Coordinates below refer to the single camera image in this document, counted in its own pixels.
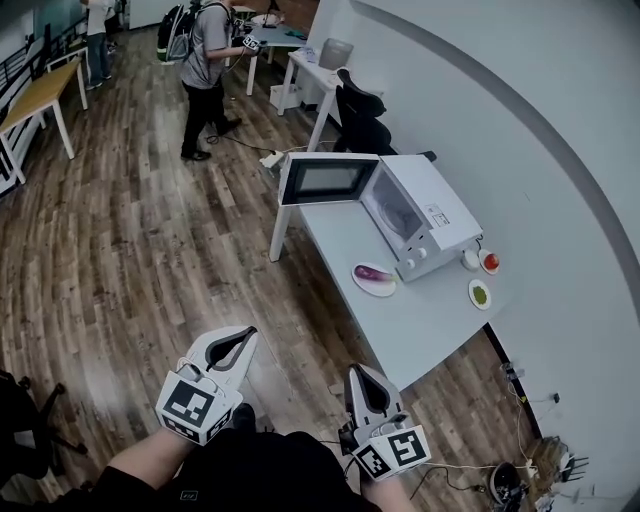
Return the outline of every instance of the microwave window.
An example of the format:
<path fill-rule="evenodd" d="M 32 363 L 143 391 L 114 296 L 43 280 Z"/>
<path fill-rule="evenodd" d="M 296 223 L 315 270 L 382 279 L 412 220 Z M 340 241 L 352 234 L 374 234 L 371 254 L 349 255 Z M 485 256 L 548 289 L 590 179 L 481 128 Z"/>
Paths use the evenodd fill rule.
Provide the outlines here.
<path fill-rule="evenodd" d="M 321 191 L 352 192 L 362 171 L 362 166 L 308 167 L 301 170 L 302 180 L 298 192 L 301 194 Z"/>

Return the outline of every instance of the microwave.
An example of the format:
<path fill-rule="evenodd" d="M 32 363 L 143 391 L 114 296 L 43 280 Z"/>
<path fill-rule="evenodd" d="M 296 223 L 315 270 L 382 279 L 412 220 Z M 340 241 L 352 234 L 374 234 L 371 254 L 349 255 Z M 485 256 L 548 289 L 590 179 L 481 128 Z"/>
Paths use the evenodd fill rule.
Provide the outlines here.
<path fill-rule="evenodd" d="M 282 167 L 282 206 L 360 201 L 413 281 L 459 257 L 482 228 L 422 155 L 290 153 Z"/>

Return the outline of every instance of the wooden table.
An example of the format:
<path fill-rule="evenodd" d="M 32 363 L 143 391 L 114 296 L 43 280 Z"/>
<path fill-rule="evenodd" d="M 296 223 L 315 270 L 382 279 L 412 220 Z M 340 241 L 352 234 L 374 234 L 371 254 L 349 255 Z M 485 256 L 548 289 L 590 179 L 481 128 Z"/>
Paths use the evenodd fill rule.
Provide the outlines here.
<path fill-rule="evenodd" d="M 39 117 L 40 124 L 45 128 L 46 124 L 44 117 L 42 116 L 42 112 L 49 107 L 53 107 L 53 112 L 58 123 L 58 129 L 60 130 L 60 135 L 62 136 L 62 141 L 64 142 L 64 147 L 67 150 L 69 159 L 73 159 L 75 157 L 73 148 L 71 147 L 69 133 L 67 132 L 67 127 L 64 124 L 64 118 L 62 117 L 59 101 L 60 96 L 62 96 L 62 92 L 66 89 L 74 74 L 78 77 L 82 107 L 84 110 L 87 110 L 87 96 L 84 89 L 82 67 L 80 66 L 80 60 L 74 59 L 61 68 L 51 71 L 32 82 L 24 94 L 20 96 L 18 101 L 13 105 L 7 115 L 7 118 L 2 123 L 2 126 L 0 126 L 0 141 L 7 153 L 9 162 L 13 168 L 13 173 L 20 183 L 25 182 L 24 174 L 15 155 L 13 154 L 11 144 L 7 138 L 7 132 L 14 126 L 34 116 Z"/>

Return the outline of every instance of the hand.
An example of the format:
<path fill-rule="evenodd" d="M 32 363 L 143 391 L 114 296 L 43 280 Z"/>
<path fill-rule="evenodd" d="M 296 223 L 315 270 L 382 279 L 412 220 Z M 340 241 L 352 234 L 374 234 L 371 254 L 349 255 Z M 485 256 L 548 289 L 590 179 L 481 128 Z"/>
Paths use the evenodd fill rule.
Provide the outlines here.
<path fill-rule="evenodd" d="M 244 47 L 244 55 L 246 55 L 247 57 L 255 57 L 259 53 L 260 53 L 260 48 L 258 48 L 257 50 L 250 50 L 246 46 Z"/>

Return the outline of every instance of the person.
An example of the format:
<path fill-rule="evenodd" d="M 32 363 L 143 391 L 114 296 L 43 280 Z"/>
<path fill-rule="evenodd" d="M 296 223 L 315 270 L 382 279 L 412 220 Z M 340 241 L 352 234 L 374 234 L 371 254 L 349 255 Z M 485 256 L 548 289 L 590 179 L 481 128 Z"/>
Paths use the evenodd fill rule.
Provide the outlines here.
<path fill-rule="evenodd" d="M 231 8 L 241 0 L 222 0 L 210 4 L 199 15 L 193 28 L 192 51 L 181 72 L 182 84 L 189 95 L 189 115 L 182 143 L 182 158 L 201 161 L 211 153 L 198 148 L 198 136 L 207 123 L 213 124 L 219 136 L 238 125 L 240 119 L 229 120 L 224 113 L 222 74 L 228 57 L 253 56 L 245 47 L 229 48 L 232 30 Z"/>
<path fill-rule="evenodd" d="M 107 16 L 104 21 L 104 26 L 107 34 L 107 53 L 111 55 L 115 53 L 116 48 L 118 47 L 118 43 L 113 38 L 113 34 L 120 30 L 120 20 L 118 19 L 117 11 L 118 10 L 118 2 L 115 2 L 114 8 L 109 8 L 107 11 Z"/>
<path fill-rule="evenodd" d="M 111 79 L 105 21 L 109 9 L 114 9 L 115 0 L 80 0 L 89 9 L 87 22 L 87 46 L 91 80 L 87 91 L 96 89 Z"/>
<path fill-rule="evenodd" d="M 47 507 L 415 512 L 398 477 L 362 478 L 356 494 L 329 448 L 304 432 L 257 433 L 248 404 L 236 409 L 231 426 L 206 447 L 163 428 L 116 455 L 90 493 L 75 491 Z"/>

